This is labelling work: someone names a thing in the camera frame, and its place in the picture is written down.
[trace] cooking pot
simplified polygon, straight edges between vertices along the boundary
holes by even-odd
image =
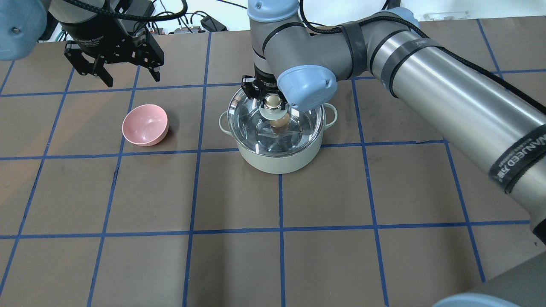
[[[334,119],[326,122],[324,108],[334,112]],[[242,89],[232,98],[227,111],[220,115],[220,129],[233,137],[243,158],[255,168],[271,174],[294,172],[317,155],[322,135],[337,121],[336,108],[325,103],[311,111],[300,112],[288,104],[285,122],[278,125],[260,113],[260,104],[249,99]],[[222,127],[222,118],[228,118],[229,130]]]

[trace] black velcro strap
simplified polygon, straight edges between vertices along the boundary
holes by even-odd
[[[349,51],[351,52],[351,60],[353,61],[353,68],[349,74],[349,78],[358,76],[366,70],[366,62],[368,61],[368,55],[366,52],[366,43],[364,42],[364,35],[362,29],[357,22],[350,21],[342,23],[338,26],[345,37]]]
[[[381,49],[381,47],[383,47],[383,44],[385,44],[387,42],[387,40],[389,40],[391,37],[397,35],[400,32],[406,32],[406,31],[408,31],[408,30],[402,29],[402,30],[394,31],[393,33],[385,36],[385,38],[383,38],[381,40],[381,42],[379,44],[377,44],[376,48],[372,52],[372,56],[370,57],[370,73],[372,75],[373,75],[373,61],[375,60],[375,55],[377,54],[379,49]]]
[[[400,66],[402,66],[402,64],[415,52],[432,46],[440,47],[441,45],[430,38],[418,38],[403,43],[389,56],[381,70],[381,82],[394,97],[396,97],[396,95],[393,93],[392,82],[398,68],[400,68]]]
[[[510,146],[489,169],[489,178],[510,194],[525,172],[546,156],[546,125],[542,125]]]

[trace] power adapter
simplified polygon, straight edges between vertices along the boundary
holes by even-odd
[[[201,26],[209,32],[227,31],[228,29],[218,20],[207,16],[201,19]]]

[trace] pink bowl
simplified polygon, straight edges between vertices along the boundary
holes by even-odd
[[[123,120],[125,139],[139,146],[159,143],[169,130],[167,113],[159,105],[145,104],[134,108]]]

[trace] white wall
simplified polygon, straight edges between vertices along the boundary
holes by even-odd
[[[180,0],[162,1],[168,10],[179,11],[181,8]],[[205,11],[225,24],[230,31],[249,29],[248,17],[245,10],[241,8],[217,0],[187,0],[187,2],[189,11]],[[231,2],[247,6],[246,0]],[[380,10],[384,2],[384,0],[306,0],[305,15],[309,21],[337,25],[367,17]],[[420,21],[425,20],[425,14],[454,11],[466,11],[469,19],[546,15],[546,0],[402,0],[401,6],[412,10]],[[156,12],[160,11],[163,11],[163,8],[158,0]],[[194,24],[198,25],[199,19],[197,17],[195,19],[197,22],[194,20]],[[172,31],[178,27],[178,23],[166,21],[160,26]]]

